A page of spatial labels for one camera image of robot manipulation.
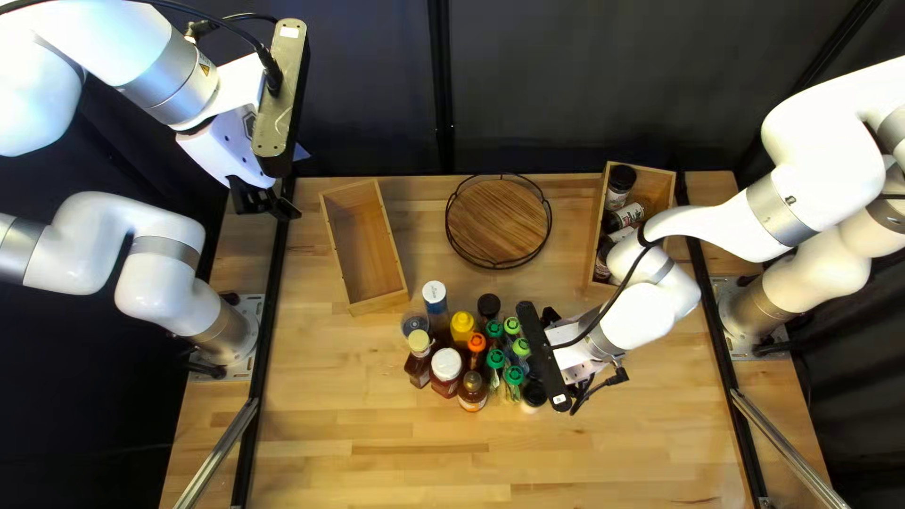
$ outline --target empty wooden tray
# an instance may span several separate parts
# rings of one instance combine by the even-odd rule
[[[377,181],[324,191],[320,206],[346,289],[348,312],[358,316],[407,303],[408,288]]]

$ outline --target jar lid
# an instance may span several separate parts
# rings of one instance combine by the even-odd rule
[[[452,316],[451,325],[457,332],[467,332],[474,329],[474,318],[467,311],[458,311]]]
[[[490,318],[500,312],[500,297],[493,293],[485,293],[478,299],[478,314]]]
[[[431,371],[440,381],[451,380],[462,371],[462,356],[452,348],[441,348],[431,359]]]
[[[427,336],[427,332],[421,329],[415,329],[408,334],[408,348],[412,351],[425,351],[429,344],[431,344],[431,338]]]
[[[503,323],[503,327],[506,329],[507,334],[518,334],[519,332],[521,332],[521,324],[519,323],[519,319],[514,316],[507,318]]]
[[[617,165],[610,170],[609,186],[620,191],[627,191],[634,186],[634,181],[638,178],[634,168],[624,164]]]
[[[481,374],[477,371],[468,371],[465,373],[465,376],[462,377],[462,386],[465,387],[465,390],[469,392],[477,392],[481,390],[481,386],[484,385],[484,380],[481,378]]]
[[[421,296],[426,303],[439,303],[446,298],[446,285],[439,281],[428,281],[421,289]]]
[[[484,351],[485,348],[487,348],[487,340],[484,339],[484,335],[480,332],[472,334],[472,338],[468,340],[468,350],[479,352]]]
[[[487,335],[492,338],[499,338],[503,335],[503,326],[496,320],[487,322],[487,326],[484,327],[484,330],[487,331]]]
[[[503,367],[506,363],[506,354],[500,349],[493,349],[487,354],[487,365],[495,370]]]
[[[544,389],[544,384],[532,380],[521,391],[521,398],[530,407],[537,408],[547,402],[547,391]]]
[[[525,373],[518,366],[509,366],[503,374],[503,378],[512,385],[519,385],[525,379]]]
[[[518,338],[512,343],[512,351],[515,352],[519,357],[528,357],[531,353],[531,348],[528,346],[528,340],[525,338]]]

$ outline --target white bottle cap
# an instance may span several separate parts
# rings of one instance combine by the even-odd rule
[[[452,348],[439,349],[431,359],[431,370],[440,381],[454,379],[462,371],[462,356]]]

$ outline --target small bottle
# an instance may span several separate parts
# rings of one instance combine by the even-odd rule
[[[502,323],[496,320],[487,322],[487,326],[484,327],[484,337],[487,338],[487,341],[490,342],[491,348],[506,350],[506,345],[504,344],[505,340],[503,340]]]
[[[452,343],[460,351],[468,350],[468,340],[474,334],[474,317],[467,311],[456,312],[450,321]]]
[[[604,230],[615,232],[629,226],[631,223],[639,223],[644,220],[650,210],[651,204],[647,200],[638,198],[633,203],[619,210],[607,212],[604,219]]]
[[[530,380],[521,391],[521,411],[526,414],[536,414],[547,402],[547,391],[544,385],[536,380]]]
[[[477,371],[466,371],[459,384],[459,406],[469,412],[477,412],[487,404],[487,396],[490,394],[488,384],[484,383],[481,374]]]
[[[468,340],[468,351],[471,353],[468,360],[468,369],[480,371],[484,367],[484,352],[487,350],[487,340],[480,332],[472,334]]]
[[[415,329],[408,335],[408,348],[412,351],[403,369],[408,379],[418,389],[423,389],[431,379],[431,340],[427,332]]]
[[[450,312],[446,307],[446,286],[439,281],[428,281],[421,289],[424,307],[430,322],[429,331],[441,348],[451,347]]]
[[[638,178],[634,168],[624,164],[617,165],[610,170],[610,179],[606,183],[606,198],[604,198],[604,210],[618,210],[625,206],[628,194],[632,191],[634,181]]]
[[[531,356],[531,348],[528,346],[528,340],[518,338],[512,343],[512,353],[516,356],[516,365],[521,368],[521,372],[525,375],[530,373],[528,365],[528,357]]]
[[[491,391],[500,386],[503,378],[503,368],[506,365],[506,354],[502,350],[493,349],[487,353],[487,379],[491,384]]]
[[[506,380],[506,399],[511,403],[521,401],[521,382],[525,381],[525,375],[518,366],[509,366],[503,375]]]
[[[478,331],[484,331],[487,322],[496,320],[500,314],[500,297],[485,293],[478,299]]]
[[[439,349],[431,359],[431,389],[446,399],[455,396],[462,373],[462,356],[452,348]]]

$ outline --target orange bottle cap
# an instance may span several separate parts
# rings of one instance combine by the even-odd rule
[[[487,348],[487,340],[484,339],[484,335],[480,332],[472,334],[472,338],[468,340],[468,350],[479,352],[484,351],[485,348]]]

